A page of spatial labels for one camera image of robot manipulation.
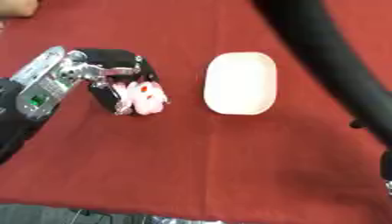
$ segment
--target pink plush toy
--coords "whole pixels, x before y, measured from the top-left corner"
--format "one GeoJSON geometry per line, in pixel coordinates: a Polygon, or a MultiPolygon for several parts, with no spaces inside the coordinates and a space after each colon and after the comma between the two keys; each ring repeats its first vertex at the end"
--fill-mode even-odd
{"type": "Polygon", "coordinates": [[[156,114],[161,112],[164,109],[164,104],[168,102],[164,90],[154,81],[142,83],[133,81],[128,86],[116,83],[113,88],[121,97],[115,106],[117,115],[132,113],[132,106],[139,115],[156,114]]]}

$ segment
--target white dish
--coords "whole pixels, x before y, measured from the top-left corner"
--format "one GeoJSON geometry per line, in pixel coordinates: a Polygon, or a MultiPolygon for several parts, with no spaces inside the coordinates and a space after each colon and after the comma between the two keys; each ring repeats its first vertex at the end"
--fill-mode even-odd
{"type": "Polygon", "coordinates": [[[258,115],[277,97],[277,67],[260,52],[229,52],[208,66],[204,99],[224,115],[258,115]]]}

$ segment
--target black hose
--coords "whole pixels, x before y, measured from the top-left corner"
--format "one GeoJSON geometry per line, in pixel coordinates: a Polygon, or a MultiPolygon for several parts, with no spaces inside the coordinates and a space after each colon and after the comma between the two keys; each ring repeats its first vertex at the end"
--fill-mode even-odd
{"type": "Polygon", "coordinates": [[[390,94],[347,45],[318,0],[254,0],[311,74],[389,148],[390,94]]]}

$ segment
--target screw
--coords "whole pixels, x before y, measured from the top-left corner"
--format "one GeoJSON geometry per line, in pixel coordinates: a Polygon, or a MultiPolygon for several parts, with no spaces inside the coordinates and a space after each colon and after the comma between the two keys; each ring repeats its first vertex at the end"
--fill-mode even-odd
{"type": "Polygon", "coordinates": [[[142,62],[142,61],[143,61],[143,57],[142,57],[142,56],[136,56],[136,57],[135,57],[135,60],[136,60],[137,62],[142,62]]]}

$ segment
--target table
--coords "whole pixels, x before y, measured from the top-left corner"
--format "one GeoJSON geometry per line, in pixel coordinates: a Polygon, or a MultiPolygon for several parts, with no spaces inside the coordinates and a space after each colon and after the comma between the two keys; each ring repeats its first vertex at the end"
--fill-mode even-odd
{"type": "MultiPolygon", "coordinates": [[[[328,0],[359,55],[392,84],[388,0],[328,0]]],[[[248,0],[43,1],[0,36],[2,76],[50,46],[147,56],[172,99],[164,113],[112,116],[86,86],[0,167],[0,202],[267,223],[390,223],[383,146],[311,79],[248,0]],[[218,115],[203,102],[208,63],[262,52],[277,64],[266,113],[218,115]]]]}

